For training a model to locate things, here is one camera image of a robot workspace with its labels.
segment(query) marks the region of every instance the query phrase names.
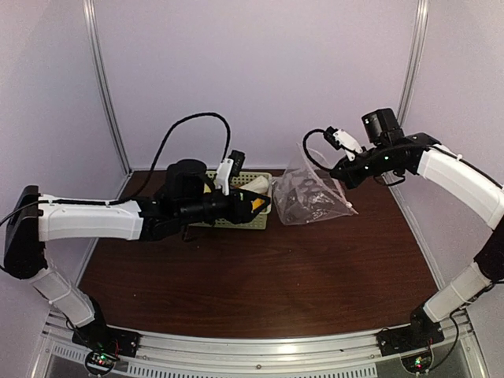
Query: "robotic arm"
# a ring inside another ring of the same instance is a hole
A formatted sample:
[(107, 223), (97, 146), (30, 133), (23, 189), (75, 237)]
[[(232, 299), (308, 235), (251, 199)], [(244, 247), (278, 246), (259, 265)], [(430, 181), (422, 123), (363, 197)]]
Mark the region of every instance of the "robotic arm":
[[(252, 221), (270, 203), (264, 195), (231, 187), (245, 155), (232, 151), (217, 170), (213, 183), (201, 161), (182, 160), (166, 170), (165, 184), (149, 198), (95, 201), (41, 195), (37, 186), (26, 187), (7, 224), (5, 271), (27, 280), (51, 305), (57, 307), (74, 330), (74, 341), (96, 355), (89, 362), (103, 373), (118, 354), (134, 357), (139, 335), (118, 331), (105, 322), (99, 304), (59, 273), (44, 256), (44, 243), (63, 238), (120, 238), (154, 241), (180, 232), (189, 224), (213, 224), (224, 218), (233, 224)], [(210, 193), (205, 193), (208, 185)], [(264, 202), (257, 208), (257, 198)]]
[(411, 313), (410, 326), (378, 335), (382, 354), (389, 355), (425, 347), (432, 340), (443, 341), (438, 331), (439, 322), (461, 306), (473, 303), (480, 294), (504, 279), (504, 191), (499, 183), (431, 136), (424, 133), (404, 136), (391, 109), (366, 114), (362, 121), (369, 141), (374, 144), (369, 150), (357, 148), (355, 139), (345, 132), (334, 128), (323, 131), (324, 138), (333, 147), (346, 152), (346, 157), (328, 169), (331, 177), (353, 189), (366, 178), (376, 178), (386, 172), (400, 178), (393, 184), (401, 183), (408, 171), (449, 191), (493, 230), (473, 262)]

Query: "white arm segment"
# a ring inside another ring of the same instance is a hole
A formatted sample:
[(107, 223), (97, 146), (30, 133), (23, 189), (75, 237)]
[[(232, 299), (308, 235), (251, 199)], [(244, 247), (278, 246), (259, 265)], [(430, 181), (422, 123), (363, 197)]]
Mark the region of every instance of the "white arm segment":
[(76, 327), (83, 327), (95, 318), (95, 309), (87, 295), (61, 275), (50, 259), (28, 282), (53, 305), (69, 317)]
[[(437, 147), (450, 152), (445, 146)], [(437, 183), (474, 210), (490, 227), (495, 229), (504, 215), (504, 192), (489, 179), (479, 174), (461, 161), (430, 149), (422, 154), (417, 173), (427, 180)], [(491, 281), (483, 275), (477, 263), (473, 262), (444, 289), (433, 295), (423, 306), (433, 322), (448, 317), (452, 311), (472, 298)]]
[[(42, 195), (39, 199), (61, 199)], [(39, 218), (41, 242), (65, 238), (120, 238), (137, 240), (142, 231), (143, 219), (136, 201), (120, 205), (39, 205), (43, 215)]]
[[(437, 147), (450, 152), (445, 146)], [(504, 192), (461, 161), (430, 149), (422, 154), (417, 172), (464, 202), (492, 230), (502, 219)]]
[(432, 296), (425, 304), (424, 311), (435, 323), (448, 317), (454, 309), (470, 304), (471, 299), (491, 281), (481, 274), (478, 264), (473, 262), (456, 276), (444, 289)]

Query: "plastic bag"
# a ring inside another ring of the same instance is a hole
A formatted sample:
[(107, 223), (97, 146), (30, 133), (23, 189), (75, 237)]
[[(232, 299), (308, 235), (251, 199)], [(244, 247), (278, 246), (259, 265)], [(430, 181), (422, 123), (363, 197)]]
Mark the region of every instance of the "plastic bag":
[[(312, 149), (309, 152), (323, 166), (328, 166), (319, 152)], [(300, 144), (283, 176), (274, 179), (273, 197), (276, 211), (285, 225), (326, 221), (357, 213), (345, 199), (338, 180), (332, 179), (328, 172), (313, 170)]]

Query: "green plastic basket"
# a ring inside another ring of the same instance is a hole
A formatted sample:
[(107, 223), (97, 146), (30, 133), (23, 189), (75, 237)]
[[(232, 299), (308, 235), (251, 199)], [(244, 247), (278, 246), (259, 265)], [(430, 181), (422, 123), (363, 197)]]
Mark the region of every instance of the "green plastic basket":
[[(216, 175), (215, 171), (206, 171), (206, 175), (213, 180)], [(271, 174), (267, 172), (241, 172), (238, 177), (233, 177), (231, 180), (231, 185), (234, 186), (242, 186), (250, 181), (255, 180), (259, 176), (264, 176), (268, 179), (269, 188), (268, 188), (268, 197), (272, 197), (272, 185), (271, 185)], [(268, 220), (268, 214), (271, 212), (271, 203), (269, 206), (262, 210), (259, 215), (257, 215), (254, 220), (250, 223), (242, 223), (242, 224), (233, 224), (224, 219), (217, 219), (214, 227), (217, 228), (239, 228), (242, 230), (265, 230), (266, 229), (266, 221)], [(196, 223), (193, 226), (197, 227), (212, 227), (207, 223)]]

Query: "white wall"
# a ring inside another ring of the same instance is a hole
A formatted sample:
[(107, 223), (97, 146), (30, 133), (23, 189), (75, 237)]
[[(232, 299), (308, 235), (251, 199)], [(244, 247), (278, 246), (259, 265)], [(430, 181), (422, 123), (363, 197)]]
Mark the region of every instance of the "white wall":
[[(431, 2), (428, 34), (406, 120), (504, 182), (504, 3)], [(433, 183), (409, 178), (400, 187), (449, 282), (483, 246), (490, 231), (471, 210)], [(470, 307), (491, 376), (504, 369), (504, 291)]]
[[(246, 152), (249, 167), (285, 167), (312, 128), (333, 124), (364, 138), (361, 116), (399, 103), (416, 6), (415, 0), (97, 2), (132, 166), (148, 167), (169, 125), (202, 111), (228, 118), (232, 146)], [(217, 120), (193, 121), (174, 133), (158, 168), (180, 158), (216, 165), (223, 144)]]
[[(28, 184), (55, 195), (110, 198), (123, 180), (82, 9), (76, 0), (0, 1), (0, 214)], [(75, 279), (88, 244), (48, 243), (47, 255)], [(0, 286), (0, 377), (26, 376), (48, 306), (3, 272)]]

